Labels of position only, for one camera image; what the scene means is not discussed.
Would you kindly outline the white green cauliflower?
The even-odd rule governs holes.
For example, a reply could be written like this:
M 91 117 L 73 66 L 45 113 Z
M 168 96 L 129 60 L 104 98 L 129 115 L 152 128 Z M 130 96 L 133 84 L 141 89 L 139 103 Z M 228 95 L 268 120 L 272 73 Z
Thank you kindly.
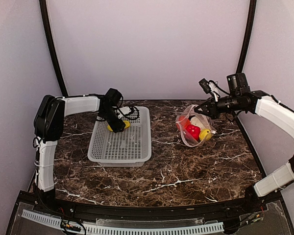
M 196 116 L 192 117 L 192 118 L 190 119 L 190 122 L 191 122 L 191 125 L 197 126 L 197 127 L 199 127 L 200 129 L 204 129 L 204 128 L 205 128 L 204 124 L 203 124 L 203 123 L 200 121 L 200 119 L 197 118 Z

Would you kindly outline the clear zip top bag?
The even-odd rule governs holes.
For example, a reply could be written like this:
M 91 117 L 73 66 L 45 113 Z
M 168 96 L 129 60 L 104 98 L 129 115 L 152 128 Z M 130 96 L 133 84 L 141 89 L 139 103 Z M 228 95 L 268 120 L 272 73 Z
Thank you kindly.
M 196 107 L 197 105 L 189 105 L 175 119 L 181 139 L 187 147 L 203 146 L 216 134 L 212 120 L 205 115 L 196 113 Z

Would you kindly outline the red bell pepper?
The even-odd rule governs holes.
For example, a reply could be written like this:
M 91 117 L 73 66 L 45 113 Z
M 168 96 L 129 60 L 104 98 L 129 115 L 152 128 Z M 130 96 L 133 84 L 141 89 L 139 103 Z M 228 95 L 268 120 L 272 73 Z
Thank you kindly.
M 199 140 L 199 134 L 201 132 L 201 129 L 197 126 L 194 126 L 194 125 L 189 125 L 187 128 L 186 128 L 186 131 L 190 134 L 191 137 L 193 137 L 196 141 Z

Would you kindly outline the orange bell pepper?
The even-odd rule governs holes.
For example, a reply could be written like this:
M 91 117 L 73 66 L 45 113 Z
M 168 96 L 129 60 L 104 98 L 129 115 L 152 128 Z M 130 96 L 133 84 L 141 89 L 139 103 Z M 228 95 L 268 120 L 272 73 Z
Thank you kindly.
M 176 126 L 180 130 L 181 128 L 186 129 L 190 124 L 191 122 L 188 118 L 186 118 L 185 116 L 180 116 Z

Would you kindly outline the yellow bell pepper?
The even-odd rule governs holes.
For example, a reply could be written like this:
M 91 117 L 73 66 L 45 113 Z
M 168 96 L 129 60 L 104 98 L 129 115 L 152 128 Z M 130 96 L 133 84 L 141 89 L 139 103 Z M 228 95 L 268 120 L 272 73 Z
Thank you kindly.
M 208 141 L 213 136 L 213 133 L 210 129 L 202 129 L 199 134 L 200 141 Z

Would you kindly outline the white plastic perforated basket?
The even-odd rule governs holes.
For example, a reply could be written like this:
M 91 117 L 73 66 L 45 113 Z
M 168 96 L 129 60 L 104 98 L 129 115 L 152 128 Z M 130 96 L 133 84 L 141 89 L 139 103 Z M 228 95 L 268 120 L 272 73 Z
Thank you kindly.
M 95 122 L 88 159 L 104 167 L 141 167 L 151 158 L 149 109 L 138 106 L 130 115 L 130 126 L 119 133 L 108 130 L 107 122 Z

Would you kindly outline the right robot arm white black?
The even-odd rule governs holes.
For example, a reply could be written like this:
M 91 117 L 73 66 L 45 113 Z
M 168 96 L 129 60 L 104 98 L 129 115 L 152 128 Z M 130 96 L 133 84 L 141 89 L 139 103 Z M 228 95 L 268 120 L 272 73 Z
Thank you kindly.
M 220 97 L 214 91 L 214 88 L 218 87 L 214 81 L 201 79 L 199 85 L 211 97 L 197 106 L 194 111 L 211 119 L 217 119 L 221 113 L 250 112 L 272 122 L 294 139 L 294 111 L 273 95 L 261 90 L 251 91 L 244 73 L 227 76 L 227 83 L 229 92 L 226 96 Z M 240 202 L 240 208 L 244 212 L 252 212 L 261 206 L 268 194 L 282 190 L 293 182 L 294 155 L 273 173 L 249 186 Z

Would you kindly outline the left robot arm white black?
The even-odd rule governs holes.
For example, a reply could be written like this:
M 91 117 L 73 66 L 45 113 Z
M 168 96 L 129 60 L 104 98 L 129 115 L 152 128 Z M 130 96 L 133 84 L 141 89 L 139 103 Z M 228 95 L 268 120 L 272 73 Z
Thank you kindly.
M 115 111 L 122 98 L 122 94 L 113 88 L 105 95 L 44 96 L 34 119 L 34 191 L 41 207 L 48 213 L 56 213 L 59 210 L 59 202 L 55 199 L 53 168 L 56 146 L 63 134 L 64 118 L 73 114 L 94 112 L 101 120 L 106 121 L 114 132 L 122 132 L 125 124 Z

